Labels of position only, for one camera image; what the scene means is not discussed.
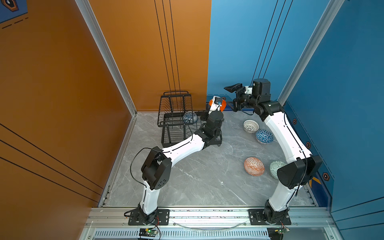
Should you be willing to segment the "blue floral white bowl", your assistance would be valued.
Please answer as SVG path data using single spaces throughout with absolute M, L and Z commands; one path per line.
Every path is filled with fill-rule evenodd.
M 183 122 L 185 124 L 195 124 L 198 121 L 198 116 L 194 112 L 186 112 L 183 115 Z

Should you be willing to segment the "red geometric pattern bowl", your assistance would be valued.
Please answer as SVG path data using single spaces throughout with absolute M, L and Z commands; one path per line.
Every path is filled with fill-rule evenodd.
M 249 157 L 245 160 L 244 168 L 249 175 L 255 177 L 261 176 L 265 172 L 265 166 L 263 162 L 254 157 Z

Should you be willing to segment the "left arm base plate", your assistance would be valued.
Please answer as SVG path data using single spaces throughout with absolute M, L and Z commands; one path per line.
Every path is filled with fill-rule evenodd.
M 125 213 L 128 218 L 129 226 L 156 225 L 167 226 L 170 219 L 169 209 L 156 209 L 153 213 L 147 215 L 140 208 Z

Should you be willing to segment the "black wire dish rack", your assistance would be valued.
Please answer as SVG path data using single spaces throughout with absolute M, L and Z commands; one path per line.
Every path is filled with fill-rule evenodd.
M 161 96 L 158 127 L 162 128 L 162 145 L 164 148 L 176 145 L 194 134 L 200 127 L 205 127 L 209 113 L 223 111 L 226 108 L 226 98 L 214 96 L 206 105 L 205 110 L 194 111 L 192 95 L 188 91 L 169 91 Z M 183 115 L 194 112 L 198 116 L 195 124 L 185 124 Z M 214 138 L 211 144 L 222 144 L 222 131 L 209 132 Z

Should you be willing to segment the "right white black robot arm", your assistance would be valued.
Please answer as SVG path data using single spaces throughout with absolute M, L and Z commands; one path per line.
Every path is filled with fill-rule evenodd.
M 236 96 L 233 111 L 251 108 L 267 125 L 283 150 L 287 164 L 278 169 L 279 183 L 273 195 L 266 201 L 263 216 L 270 225 L 280 224 L 287 218 L 289 203 L 299 189 L 311 180 L 323 163 L 302 143 L 292 128 L 283 106 L 273 101 L 270 94 L 271 83 L 266 79 L 256 79 L 247 87 L 238 83 L 224 89 Z

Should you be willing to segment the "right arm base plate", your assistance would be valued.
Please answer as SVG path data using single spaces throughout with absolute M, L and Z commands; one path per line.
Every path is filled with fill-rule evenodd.
M 288 214 L 288 209 L 281 212 L 269 211 L 267 209 L 249 209 L 250 223 L 253 226 L 258 225 L 280 225 L 289 226 L 292 224 Z

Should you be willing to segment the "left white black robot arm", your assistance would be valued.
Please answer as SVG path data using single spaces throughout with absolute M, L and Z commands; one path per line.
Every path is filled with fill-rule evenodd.
M 138 205 L 139 214 L 146 223 L 151 223 L 156 218 L 160 189 L 168 183 L 172 167 L 193 153 L 211 145 L 222 144 L 223 121 L 223 112 L 212 111 L 206 122 L 186 140 L 168 148 L 151 149 L 141 168 L 145 187 Z

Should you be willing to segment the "green geometric pattern bowl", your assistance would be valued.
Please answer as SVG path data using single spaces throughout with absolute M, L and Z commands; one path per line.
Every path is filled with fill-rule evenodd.
M 271 164 L 270 164 L 270 173 L 271 173 L 271 176 L 278 180 L 278 169 L 286 166 L 287 163 L 285 162 L 282 162 L 282 161 L 273 161 Z

